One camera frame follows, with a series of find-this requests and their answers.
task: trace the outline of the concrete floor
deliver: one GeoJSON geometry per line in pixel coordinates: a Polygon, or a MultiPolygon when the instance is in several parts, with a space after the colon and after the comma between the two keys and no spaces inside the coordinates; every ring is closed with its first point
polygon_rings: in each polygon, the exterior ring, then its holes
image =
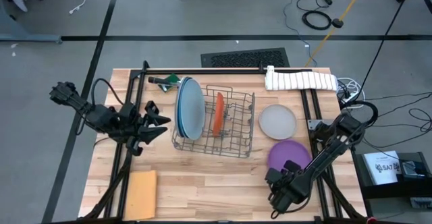
{"type": "MultiPolygon", "coordinates": [[[[212,35],[295,34],[284,26],[282,9],[289,0],[117,0],[108,35],[212,35]]],[[[342,14],[350,0],[334,0],[326,10],[331,17],[342,14]]],[[[87,0],[72,16],[68,11],[80,0],[29,0],[28,13],[7,4],[19,23],[33,32],[68,36],[99,35],[109,0],[87,0]]],[[[313,6],[315,1],[304,1],[313,6]]],[[[340,35],[382,35],[398,8],[395,0],[358,0],[337,30],[340,35]]],[[[295,4],[287,8],[288,24],[304,35],[326,34],[301,22],[303,12],[295,4]]],[[[432,34],[432,14],[423,0],[407,0],[390,34],[432,34]]],[[[309,41],[312,49],[319,41],[309,41]]],[[[379,46],[379,41],[329,41],[316,56],[319,67],[330,67],[338,77],[362,81],[379,46]]],[[[71,81],[81,90],[96,42],[0,43],[1,129],[4,149],[0,152],[0,222],[41,222],[57,168],[70,131],[74,112],[49,100],[50,88],[58,81],[71,81]]],[[[152,67],[200,67],[200,54],[246,49],[284,47],[290,65],[302,67],[308,59],[299,40],[222,40],[170,42],[105,42],[94,78],[111,76],[113,68],[140,67],[147,60],[152,67]]],[[[386,41],[365,86],[367,97],[420,93],[431,90],[430,48],[432,41],[386,41]]],[[[103,101],[106,88],[97,89],[103,101]]],[[[385,112],[413,101],[412,97],[376,102],[385,112]]],[[[415,105],[428,113],[430,99],[415,105]]],[[[380,118],[379,124],[414,123],[408,108],[380,118]]],[[[386,145],[418,134],[413,129],[371,128],[367,138],[386,145]]],[[[54,221],[75,219],[92,155],[95,133],[85,130],[77,138],[54,221]]],[[[432,165],[432,135],[386,150],[422,151],[432,165]]],[[[365,145],[358,153],[375,152],[365,145]]],[[[373,214],[392,217],[389,221],[430,223],[431,213],[416,211],[405,200],[373,201],[373,214]]]]}

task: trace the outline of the purple plate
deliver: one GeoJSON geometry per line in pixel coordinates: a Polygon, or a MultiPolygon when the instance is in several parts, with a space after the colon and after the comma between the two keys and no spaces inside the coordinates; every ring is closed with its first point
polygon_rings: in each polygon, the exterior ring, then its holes
{"type": "Polygon", "coordinates": [[[287,160],[297,163],[304,169],[312,159],[302,144],[293,140],[283,140],[271,148],[267,166],[281,171],[287,160]]]}

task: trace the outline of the dish rack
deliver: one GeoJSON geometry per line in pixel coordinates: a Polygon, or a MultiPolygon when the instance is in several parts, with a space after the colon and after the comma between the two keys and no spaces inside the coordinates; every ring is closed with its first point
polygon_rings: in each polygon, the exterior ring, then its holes
{"type": "Polygon", "coordinates": [[[233,88],[211,86],[201,88],[205,99],[205,125],[198,140],[178,136],[174,130],[172,143],[178,150],[201,152],[226,157],[249,157],[252,150],[255,94],[234,92],[233,88]],[[213,135],[217,93],[223,95],[224,111],[221,132],[213,135]]]}

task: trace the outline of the wooden table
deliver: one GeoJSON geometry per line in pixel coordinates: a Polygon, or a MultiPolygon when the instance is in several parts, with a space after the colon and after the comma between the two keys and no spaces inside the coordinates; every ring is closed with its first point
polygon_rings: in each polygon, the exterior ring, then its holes
{"type": "MultiPolygon", "coordinates": [[[[330,73],[329,68],[313,70],[330,73]]],[[[130,69],[113,71],[111,84],[121,99],[124,99],[126,95],[129,73],[130,69]]],[[[156,220],[270,221],[272,208],[267,200],[269,188],[264,177],[267,172],[267,154],[277,141],[268,138],[261,131],[258,115],[267,105],[271,104],[285,105],[293,110],[298,121],[297,132],[293,139],[303,143],[310,150],[300,92],[295,90],[267,91],[264,87],[264,75],[257,74],[193,75],[192,77],[202,87],[206,85],[231,86],[237,92],[255,93],[252,152],[249,158],[239,159],[176,150],[171,143],[174,122],[168,123],[167,132],[153,140],[148,146],[141,144],[144,152],[141,156],[133,158],[131,168],[131,171],[157,170],[156,220]]],[[[176,90],[171,90],[165,94],[157,85],[145,82],[141,113],[144,112],[146,102],[153,100],[161,110],[160,115],[173,120],[176,93],[176,90]]],[[[336,118],[340,110],[335,92],[318,91],[317,94],[323,119],[336,118]]],[[[308,101],[310,113],[315,115],[309,93],[308,101]]],[[[108,92],[105,105],[120,108],[111,91],[108,92]]],[[[100,134],[97,140],[104,137],[106,136],[100,134]]],[[[104,140],[94,148],[80,216],[88,213],[107,189],[115,147],[114,141],[104,140]]],[[[365,204],[349,151],[334,161],[333,170],[339,189],[353,207],[365,215],[365,204]]],[[[327,186],[325,189],[330,214],[334,216],[331,194],[327,186]]],[[[118,192],[119,188],[114,198],[114,210],[117,209],[118,192]]],[[[280,215],[277,221],[311,221],[317,215],[322,216],[315,183],[309,204],[297,213],[280,215]]]]}

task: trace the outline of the orange plate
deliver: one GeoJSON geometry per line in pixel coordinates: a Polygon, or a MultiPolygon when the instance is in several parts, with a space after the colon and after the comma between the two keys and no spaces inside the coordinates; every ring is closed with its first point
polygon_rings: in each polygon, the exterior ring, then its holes
{"type": "Polygon", "coordinates": [[[217,93],[216,109],[215,109],[215,121],[213,122],[213,136],[218,136],[223,119],[223,96],[220,92],[217,93]]]}

